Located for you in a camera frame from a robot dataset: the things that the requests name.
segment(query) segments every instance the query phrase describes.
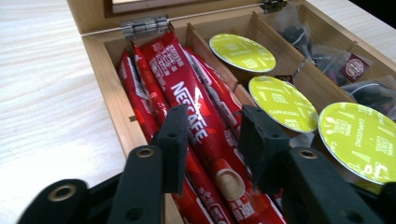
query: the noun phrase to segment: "red packet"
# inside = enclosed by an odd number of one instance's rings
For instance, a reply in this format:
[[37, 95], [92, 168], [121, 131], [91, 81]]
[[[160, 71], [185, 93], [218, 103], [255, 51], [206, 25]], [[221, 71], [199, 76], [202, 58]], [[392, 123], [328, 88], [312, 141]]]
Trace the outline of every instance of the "red packet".
[[243, 178], [249, 200], [256, 204], [262, 223], [285, 223], [267, 195], [255, 193], [246, 176], [244, 163], [236, 147], [225, 139], [225, 125], [212, 105], [203, 84], [191, 67], [183, 48], [173, 32], [157, 38], [140, 48], [151, 70], [162, 86], [171, 105], [186, 104], [189, 110], [190, 141], [197, 157], [207, 171], [216, 159], [225, 159]]
[[127, 50], [122, 53], [118, 74], [132, 109], [136, 114], [136, 119], [142, 128], [146, 140], [149, 142], [159, 129], [155, 118], [152, 117], [149, 98], [139, 81]]

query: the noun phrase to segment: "dolce gusto capsule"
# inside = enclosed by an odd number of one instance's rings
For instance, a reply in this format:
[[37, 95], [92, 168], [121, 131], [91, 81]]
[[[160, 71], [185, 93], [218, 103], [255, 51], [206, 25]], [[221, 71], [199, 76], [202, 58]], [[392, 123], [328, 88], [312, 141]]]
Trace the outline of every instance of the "dolce gusto capsule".
[[335, 103], [318, 118], [313, 147], [324, 150], [343, 178], [379, 193], [396, 181], [396, 124], [365, 105]]

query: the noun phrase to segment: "wooden box lid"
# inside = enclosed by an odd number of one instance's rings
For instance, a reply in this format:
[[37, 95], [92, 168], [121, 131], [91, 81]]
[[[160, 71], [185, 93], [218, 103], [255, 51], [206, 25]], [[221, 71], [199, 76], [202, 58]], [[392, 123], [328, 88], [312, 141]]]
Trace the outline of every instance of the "wooden box lid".
[[[261, 0], [67, 0], [79, 32], [84, 35], [120, 27], [121, 21], [156, 15], [169, 18], [261, 4]], [[123, 9], [136, 8], [133, 11]]]

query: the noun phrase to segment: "clear plastic wrapper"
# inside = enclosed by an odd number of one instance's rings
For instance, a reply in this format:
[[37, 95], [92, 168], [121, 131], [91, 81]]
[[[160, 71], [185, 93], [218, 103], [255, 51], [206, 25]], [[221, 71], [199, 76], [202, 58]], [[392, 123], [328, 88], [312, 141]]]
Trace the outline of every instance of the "clear plastic wrapper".
[[308, 23], [302, 23], [295, 3], [288, 3], [276, 16], [272, 27], [299, 50], [306, 59], [312, 59], [312, 38]]
[[393, 77], [387, 76], [378, 80], [366, 80], [342, 87], [344, 91], [360, 105], [366, 105], [392, 120], [396, 120], [396, 86]]
[[319, 68], [337, 86], [358, 81], [373, 62], [369, 59], [328, 46], [314, 45], [312, 58]]

